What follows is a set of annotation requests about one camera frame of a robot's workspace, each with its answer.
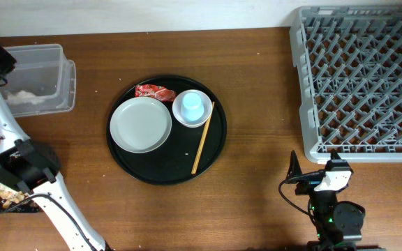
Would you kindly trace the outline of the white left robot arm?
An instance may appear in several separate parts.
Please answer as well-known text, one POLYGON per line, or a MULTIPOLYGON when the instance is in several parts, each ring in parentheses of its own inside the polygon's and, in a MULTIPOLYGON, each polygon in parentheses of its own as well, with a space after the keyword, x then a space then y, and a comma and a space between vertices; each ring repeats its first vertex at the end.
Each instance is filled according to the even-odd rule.
MULTIPOLYGON (((14 70, 15 58, 0 46, 0 81, 14 70)), ((77 207, 60 172, 53 148, 21 129, 0 93, 0 183, 27 195, 48 216, 70 250, 109 250, 107 241, 77 207)))

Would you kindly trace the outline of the grey plate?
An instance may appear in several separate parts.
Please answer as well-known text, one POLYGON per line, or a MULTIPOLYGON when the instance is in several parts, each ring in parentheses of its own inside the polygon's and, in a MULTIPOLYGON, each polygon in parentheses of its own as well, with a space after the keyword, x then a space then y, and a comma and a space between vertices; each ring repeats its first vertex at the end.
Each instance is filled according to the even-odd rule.
POLYGON ((115 144, 130 153, 147 153, 157 149, 169 137, 172 117, 159 100, 131 98, 111 115, 110 136, 115 144))

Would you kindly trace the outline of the white tissue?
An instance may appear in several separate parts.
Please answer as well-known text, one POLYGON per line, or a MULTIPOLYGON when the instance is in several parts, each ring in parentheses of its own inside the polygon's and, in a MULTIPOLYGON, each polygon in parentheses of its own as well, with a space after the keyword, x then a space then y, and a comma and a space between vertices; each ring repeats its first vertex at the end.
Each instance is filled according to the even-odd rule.
POLYGON ((21 90, 16 94, 8 93, 6 102, 9 105, 31 104, 38 105, 45 102, 45 99, 35 94, 21 90))

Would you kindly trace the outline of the rice and nutshell scraps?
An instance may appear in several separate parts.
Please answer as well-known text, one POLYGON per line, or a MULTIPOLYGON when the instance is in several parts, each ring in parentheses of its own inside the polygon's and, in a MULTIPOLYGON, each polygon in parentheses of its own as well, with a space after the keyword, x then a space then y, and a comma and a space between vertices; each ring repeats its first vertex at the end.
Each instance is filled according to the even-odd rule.
POLYGON ((11 204, 19 204, 24 201, 27 195, 21 191, 15 191, 12 188, 0 183, 0 200, 3 209, 7 209, 11 204))

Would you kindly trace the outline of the red snack wrapper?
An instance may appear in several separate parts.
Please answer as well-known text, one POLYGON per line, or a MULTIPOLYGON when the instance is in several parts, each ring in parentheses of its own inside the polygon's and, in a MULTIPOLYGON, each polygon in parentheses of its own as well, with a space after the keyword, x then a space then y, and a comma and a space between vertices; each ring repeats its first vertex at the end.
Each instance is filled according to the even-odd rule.
POLYGON ((135 87, 135 97, 149 97, 161 102, 173 102, 177 93, 163 86, 142 84, 135 87))

